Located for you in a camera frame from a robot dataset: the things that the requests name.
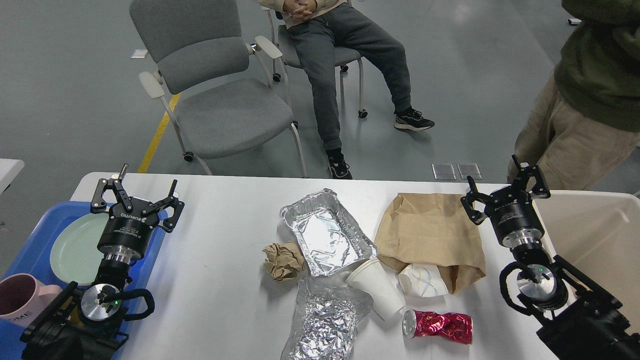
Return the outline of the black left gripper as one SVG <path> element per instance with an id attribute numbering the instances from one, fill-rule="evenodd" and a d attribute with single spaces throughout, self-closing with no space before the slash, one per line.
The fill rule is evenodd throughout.
<path id="1" fill-rule="evenodd" d="M 165 198 L 149 202 L 145 206 L 145 217 L 134 216 L 133 200 L 122 185 L 128 168 L 129 165 L 124 163 L 115 177 L 101 178 L 98 181 L 90 203 L 90 213 L 109 214 L 97 244 L 97 249 L 103 255 L 122 247 L 132 251 L 133 260 L 141 260 L 146 255 L 153 229 L 160 228 L 166 233 L 172 233 L 178 225 L 185 203 L 175 194 L 178 180 L 174 179 Z M 115 203 L 109 209 L 104 199 L 107 191 L 111 191 L 115 196 Z M 173 210 L 171 216 L 160 221 L 158 214 L 167 208 Z"/>

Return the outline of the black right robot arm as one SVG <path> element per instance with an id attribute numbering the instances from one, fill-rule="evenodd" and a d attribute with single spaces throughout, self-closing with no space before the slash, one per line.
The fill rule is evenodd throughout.
<path id="1" fill-rule="evenodd" d="M 537 337 L 560 360 L 637 360 L 639 334 L 627 332 L 621 301 L 544 248 L 546 231 L 534 200 L 551 192 L 540 167 L 515 155 L 512 161 L 518 173 L 510 184 L 485 194 L 469 175 L 461 198 L 467 217 L 475 225 L 489 219 L 499 244 L 513 255 L 498 278 L 506 305 L 537 319 Z"/>

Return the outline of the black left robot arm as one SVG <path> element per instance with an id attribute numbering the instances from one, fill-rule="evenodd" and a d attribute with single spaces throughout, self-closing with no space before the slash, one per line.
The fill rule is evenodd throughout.
<path id="1" fill-rule="evenodd" d="M 90 205 L 92 214 L 107 214 L 96 248 L 103 254 L 94 281 L 80 289 L 72 281 L 23 331 L 23 360 L 110 360 L 128 341 L 124 322 L 153 314 L 148 289 L 128 289 L 131 267 L 146 255 L 156 228 L 171 233 L 185 203 L 176 194 L 177 180 L 167 197 L 149 202 L 130 196 L 122 182 L 128 170 L 101 178 Z"/>

